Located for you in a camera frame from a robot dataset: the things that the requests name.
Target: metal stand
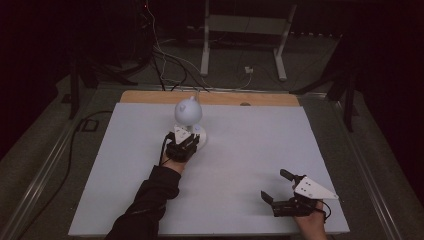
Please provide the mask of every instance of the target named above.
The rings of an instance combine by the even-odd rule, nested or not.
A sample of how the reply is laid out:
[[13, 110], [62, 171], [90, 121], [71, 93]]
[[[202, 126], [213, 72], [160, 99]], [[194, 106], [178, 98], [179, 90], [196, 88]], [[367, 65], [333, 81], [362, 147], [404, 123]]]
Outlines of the metal stand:
[[241, 16], [224, 16], [211, 15], [209, 12], [209, 0], [205, 2], [205, 34], [203, 42], [202, 63], [200, 66], [200, 75], [208, 76], [209, 71], [209, 31], [225, 31], [225, 32], [249, 32], [260, 34], [281, 35], [280, 45], [274, 49], [275, 64], [278, 71], [278, 79], [287, 80], [286, 71], [284, 69], [281, 55], [290, 33], [290, 27], [296, 12], [297, 5], [292, 5], [287, 19], [275, 18], [256, 18]]
[[73, 119], [79, 109], [79, 77], [77, 67], [77, 57], [75, 53], [70, 54], [70, 79], [71, 79], [71, 113], [69, 119]]

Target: white tabletop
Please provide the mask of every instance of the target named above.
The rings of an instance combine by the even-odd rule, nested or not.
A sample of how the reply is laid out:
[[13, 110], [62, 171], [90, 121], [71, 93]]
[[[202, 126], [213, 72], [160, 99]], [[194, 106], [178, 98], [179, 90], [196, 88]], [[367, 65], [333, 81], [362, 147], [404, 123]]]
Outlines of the white tabletop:
[[[106, 235], [157, 164], [175, 124], [174, 104], [118, 103], [69, 230]], [[299, 232], [290, 217], [275, 218], [261, 190], [293, 197], [284, 168], [334, 190], [302, 107], [203, 105], [206, 145], [189, 161], [180, 194], [168, 201], [160, 235], [273, 235]], [[338, 200], [327, 200], [328, 233], [348, 232]]]

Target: white spherical object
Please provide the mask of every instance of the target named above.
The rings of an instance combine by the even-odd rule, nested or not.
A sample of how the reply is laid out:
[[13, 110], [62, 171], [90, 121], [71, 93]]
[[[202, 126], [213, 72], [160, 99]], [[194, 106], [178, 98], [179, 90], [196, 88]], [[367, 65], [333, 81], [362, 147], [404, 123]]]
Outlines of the white spherical object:
[[181, 125], [192, 126], [202, 119], [202, 107], [194, 99], [184, 99], [175, 106], [175, 120]]

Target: dark background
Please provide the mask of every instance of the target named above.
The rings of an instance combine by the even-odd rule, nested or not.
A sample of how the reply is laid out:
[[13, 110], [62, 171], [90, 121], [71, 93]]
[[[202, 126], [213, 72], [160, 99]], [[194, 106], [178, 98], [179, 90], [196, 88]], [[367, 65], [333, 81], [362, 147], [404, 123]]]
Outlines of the dark background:
[[[130, 0], [119, 2], [134, 5]], [[187, 25], [203, 24], [202, 1], [150, 2], [158, 25], [180, 40], [187, 36]], [[270, 1], [271, 7], [262, 5], [262, 1], [211, 2], [214, 2], [211, 11], [223, 13], [234, 13], [234, 3], [243, 2], [236, 8], [240, 15], [272, 17], [288, 10], [281, 1]], [[131, 30], [120, 29], [116, 18], [108, 22], [105, 5], [101, 3], [97, 0], [6, 0], [0, 3], [3, 116], [0, 157], [56, 97], [55, 84], [69, 74], [69, 52], [75, 42], [82, 39], [86, 47], [92, 47], [96, 58], [105, 61], [110, 58], [119, 62], [119, 57], [128, 52], [123, 45], [135, 36]], [[127, 16], [123, 17], [122, 25], [133, 22], [132, 9], [125, 5], [120, 8], [118, 19]], [[314, 33], [336, 38], [343, 35], [326, 72], [346, 62], [361, 66], [357, 90], [364, 94], [421, 203], [424, 202], [424, 190], [420, 186], [424, 182], [421, 117], [424, 107], [420, 98], [424, 90], [423, 10], [423, 3], [418, 0], [383, 3], [302, 1], [291, 29], [295, 35]]]

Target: cable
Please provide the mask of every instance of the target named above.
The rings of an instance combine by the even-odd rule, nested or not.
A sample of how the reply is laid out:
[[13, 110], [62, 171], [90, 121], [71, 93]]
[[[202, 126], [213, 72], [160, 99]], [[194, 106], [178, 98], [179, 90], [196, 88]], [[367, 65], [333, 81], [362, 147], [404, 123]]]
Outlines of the cable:
[[[190, 75], [190, 77], [191, 77], [191, 79], [193, 79], [193, 81], [199, 86], [199, 87], [201, 87], [201, 88], [203, 88], [203, 90], [205, 90], [206, 92], [209, 92], [209, 90], [208, 89], [206, 89], [202, 84], [200, 84], [197, 80], [196, 80], [196, 78], [193, 76], [193, 74], [179, 61], [179, 60], [183, 60], [183, 61], [186, 61], [186, 62], [188, 62], [187, 60], [185, 60], [185, 59], [182, 59], [182, 58], [179, 58], [179, 57], [176, 57], [176, 56], [174, 56], [174, 55], [170, 55], [170, 54], [167, 54], [167, 53], [164, 53], [164, 52], [160, 52], [161, 54], [165, 54], [165, 57], [168, 57], [168, 58], [170, 58], [171, 60], [169, 60], [170, 62], [173, 62], [173, 63], [175, 63], [175, 64], [178, 64], [181, 68], [183, 68], [183, 70], [184, 70], [184, 72], [185, 72], [185, 74], [188, 74], [188, 75]], [[177, 84], [173, 87], [173, 89], [175, 88], [175, 87], [177, 87], [178, 85], [181, 85], [183, 82], [185, 82], [185, 80], [186, 80], [186, 78], [184, 78], [184, 80], [182, 80], [182, 81], [180, 81], [180, 82], [178, 82], [178, 81], [175, 81], [175, 80], [173, 80], [174, 82], [177, 82]]]
[[304, 74], [305, 72], [306, 72], [306, 70], [308, 70], [310, 67], [312, 67], [313, 65], [315, 65], [316, 63], [318, 63], [318, 62], [320, 62], [320, 61], [322, 61], [322, 59], [324, 59], [324, 57], [326, 57], [327, 55], [328, 55], [328, 53], [330, 53], [331, 51], [330, 50], [333, 50], [334, 51], [334, 49], [336, 49], [336, 47], [337, 47], [337, 44], [335, 45], [335, 46], [331, 46], [331, 47], [329, 47], [325, 52], [324, 52], [324, 54], [322, 54], [318, 59], [316, 59], [316, 60], [314, 60], [314, 61], [312, 61], [310, 64], [308, 64], [305, 68], [303, 68], [303, 70], [296, 76], [296, 78], [294, 79], [294, 81], [293, 81], [293, 84], [292, 84], [292, 86], [291, 87], [288, 87], [288, 88], [286, 88], [288, 91], [293, 91], [293, 89], [294, 89], [294, 87], [296, 86], [296, 84], [297, 84], [297, 81], [299, 80], [299, 78], [300, 78], [300, 76], [302, 76], [302, 74]]
[[[200, 70], [193, 64], [193, 63], [191, 63], [190, 61], [188, 61], [188, 60], [186, 60], [186, 59], [183, 59], [183, 58], [180, 58], [180, 57], [177, 57], [177, 56], [174, 56], [174, 55], [171, 55], [171, 54], [168, 54], [168, 53], [165, 53], [164, 51], [162, 51], [162, 49], [161, 49], [161, 47], [160, 47], [160, 44], [159, 44], [159, 41], [158, 41], [158, 38], [157, 38], [157, 34], [156, 34], [156, 30], [155, 30], [155, 22], [156, 22], [156, 19], [155, 19], [155, 17], [154, 17], [154, 15], [153, 15], [153, 13], [150, 11], [150, 8], [149, 8], [149, 0], [146, 0], [146, 9], [147, 9], [147, 11], [149, 12], [149, 14], [151, 15], [151, 17], [152, 17], [152, 25], [153, 25], [153, 34], [154, 34], [154, 37], [155, 37], [155, 40], [156, 40], [156, 45], [157, 45], [157, 47], [155, 47], [155, 46], [153, 46], [153, 48], [156, 48], [162, 55], [163, 55], [163, 61], [164, 61], [164, 64], [163, 64], [163, 66], [162, 66], [162, 72], [161, 72], [161, 75], [160, 75], [160, 78], [162, 79], [162, 80], [164, 80], [163, 79], [163, 74], [164, 74], [164, 72], [165, 72], [165, 66], [166, 66], [166, 56], [168, 56], [168, 57], [172, 57], [172, 58], [175, 58], [175, 59], [178, 59], [178, 60], [181, 60], [181, 61], [184, 61], [184, 62], [187, 62], [188, 64], [190, 64], [194, 69], [196, 69], [196, 71], [200, 74]], [[192, 78], [193, 78], [193, 80], [197, 83], [197, 84], [199, 84], [200, 85], [200, 83], [198, 83], [197, 81], [196, 81], [196, 79], [192, 76], [192, 74], [190, 73], [190, 71], [188, 71], [187, 72]], [[204, 86], [201, 86], [205, 91], [207, 91], [207, 92], [209, 92]]]
[[[140, 29], [143, 29], [144, 28], [143, 26], [139, 26], [138, 25], [139, 16], [142, 17], [142, 18], [144, 18], [144, 20], [147, 22], [147, 25], [144, 25], [144, 26], [148, 26], [149, 23], [150, 23], [150, 21], [142, 13], [142, 6], [140, 6], [140, 4], [138, 4], [139, 1], [136, 2], [135, 0], [132, 0], [131, 3], [132, 3], [132, 7], [135, 9], [133, 11], [134, 12], [134, 16], [133, 16], [133, 18], [134, 18], [134, 24], [133, 24], [133, 34], [134, 34], [134, 36], [133, 36], [133, 38], [135, 40], [133, 41], [133, 44], [132, 44], [133, 45], [132, 46], [133, 49], [132, 49], [132, 52], [130, 54], [129, 59], [133, 60], [136, 57], [136, 52], [137, 52], [137, 39], [136, 39], [137, 38], [137, 33], [139, 33], [139, 32], [143, 33], [142, 31], [140, 31]], [[105, 13], [106, 10], [104, 8], [104, 4], [101, 4], [101, 8], [103, 10], [103, 13]], [[106, 16], [104, 16], [104, 17], [105, 17], [106, 22], [108, 22], [109, 19]], [[104, 66], [104, 69], [105, 70], [107, 69], [109, 71], [112, 71], [112, 72], [114, 72], [117, 75], [128, 77], [130, 75], [136, 74], [136, 73], [140, 72], [141, 70], [143, 70], [145, 68], [146, 64], [149, 62], [149, 60], [150, 60], [150, 56], [148, 56], [146, 58], [143, 58], [143, 59], [142, 58], [138, 58], [138, 60], [136, 61], [137, 62], [137, 66], [132, 67], [130, 69], [126, 69], [126, 70], [116, 70], [116, 69], [114, 69], [113, 66], [111, 66], [111, 67]], [[94, 68], [94, 70], [97, 70], [100, 73], [105, 73], [105, 71], [102, 70], [102, 69]]]
[[[153, 54], [154, 57], [158, 57], [157, 55], [155, 55], [155, 53], [157, 54], [157, 52], [154, 51], [153, 53], [154, 53]], [[176, 65], [179, 65], [184, 70], [185, 76], [184, 76], [183, 80], [178, 81], [178, 80], [174, 80], [174, 79], [163, 78], [163, 77], [160, 77], [160, 76], [159, 76], [159, 79], [160, 79], [161, 82], [166, 81], [166, 82], [169, 82], [169, 83], [172, 83], [172, 84], [175, 84], [175, 83], [177, 85], [178, 84], [181, 84], [182, 82], [184, 82], [187, 79], [187, 70], [184, 68], [184, 66], [179, 61], [170, 61], [170, 62], [172, 62], [172, 63], [174, 63]]]
[[160, 165], [163, 166], [166, 162], [168, 162], [169, 160], [171, 160], [170, 158], [166, 159], [165, 161], [163, 161]]
[[260, 65], [260, 64], [253, 64], [252, 65], [252, 68], [254, 68], [254, 67], [259, 67], [259, 68], [261, 68], [264, 72], [265, 72], [265, 74], [268, 76], [268, 79], [271, 79], [274, 83], [276, 83], [277, 85], [279, 85], [281, 88], [282, 88], [282, 90], [283, 91], [288, 91], [288, 90], [286, 90], [286, 88], [283, 86], [284, 85], [284, 82], [281, 82], [281, 81], [279, 81], [279, 80], [277, 80], [277, 79], [275, 79], [272, 75], [271, 75], [271, 73], [269, 73], [269, 71], [264, 67], [264, 66], [262, 66], [262, 65]]
[[331, 208], [330, 208], [330, 206], [328, 206], [328, 204], [327, 203], [325, 203], [324, 201], [322, 201], [322, 200], [318, 200], [319, 202], [322, 202], [322, 204], [324, 204], [327, 208], [328, 208], [328, 215], [325, 215], [325, 212], [324, 212], [324, 222], [331, 216]]
[[172, 140], [172, 139], [173, 139], [173, 133], [172, 132], [169, 132], [165, 136], [165, 138], [163, 139], [162, 148], [160, 150], [160, 156], [159, 156], [158, 166], [161, 166], [162, 164], [164, 164], [165, 162], [167, 162], [170, 159], [170, 158], [168, 158], [168, 160], [166, 160], [165, 162], [162, 163], [163, 153], [165, 152], [166, 141]]
[[174, 84], [174, 86], [171, 89], [171, 91], [173, 91], [177, 86], [181, 86], [181, 84], [184, 83], [187, 80], [187, 76], [188, 76], [187, 72], [188, 72], [188, 70], [178, 60], [171, 59], [170, 62], [172, 62], [172, 63], [174, 63], [176, 65], [179, 65], [184, 70], [184, 78], [183, 78], [183, 80], [181, 80], [181, 81], [176, 81], [176, 80], [171, 81], [172, 83], [176, 83], [176, 84]]
[[53, 202], [53, 200], [56, 198], [57, 194], [60, 192], [60, 190], [62, 189], [62, 187], [65, 185], [65, 182], [68, 179], [69, 174], [71, 172], [71, 167], [72, 167], [72, 150], [73, 150], [73, 143], [74, 143], [74, 139], [75, 139], [76, 133], [80, 130], [80, 128], [81, 128], [81, 126], [82, 126], [83, 123], [85, 123], [86, 121], [90, 120], [90, 117], [92, 117], [94, 115], [97, 115], [97, 114], [101, 114], [101, 113], [112, 113], [112, 111], [99, 111], [99, 112], [92, 113], [92, 114], [88, 115], [87, 117], [81, 119], [80, 122], [78, 123], [77, 127], [74, 129], [74, 131], [72, 133], [72, 136], [71, 136], [71, 140], [70, 140], [70, 147], [69, 147], [69, 154], [68, 154], [68, 164], [67, 164], [65, 176], [63, 177], [62, 181], [59, 184], [59, 187], [56, 189], [56, 191], [53, 193], [53, 195], [44, 204], [44, 206], [41, 208], [41, 210], [32, 218], [32, 220], [28, 223], [28, 225], [26, 226], [26, 228], [21, 232], [21, 234], [17, 238], [18, 240], [21, 239], [25, 235], [25, 233], [28, 231], [28, 229], [41, 216], [41, 214], [43, 214], [43, 212], [46, 210], [46, 208], [50, 205], [50, 203]]
[[253, 72], [250, 72], [249, 73], [249, 81], [247, 82], [247, 84], [244, 85], [243, 87], [236, 88], [235, 90], [240, 90], [240, 89], [243, 89], [243, 88], [249, 86], [250, 85], [250, 82], [252, 82], [252, 75], [253, 75]]
[[154, 69], [156, 70], [156, 73], [158, 74], [159, 82], [160, 82], [160, 85], [162, 86], [162, 91], [166, 91], [165, 85], [163, 84], [163, 81], [160, 78], [160, 72], [159, 72], [158, 64], [156, 63], [155, 57], [152, 57], [152, 62], [153, 62], [153, 65], [154, 65]]
[[[250, 25], [250, 17], [249, 17], [249, 20], [247, 21], [246, 27], [244, 27], [243, 35], [246, 34], [246, 31], [247, 31], [247, 28], [249, 27], [249, 25]], [[241, 58], [242, 58], [243, 54], [244, 54], [244, 49], [242, 49], [242, 51], [240, 53], [240, 56], [239, 56], [239, 60], [237, 61], [236, 75], [238, 73], [238, 69], [240, 67], [240, 62], [241, 62]]]

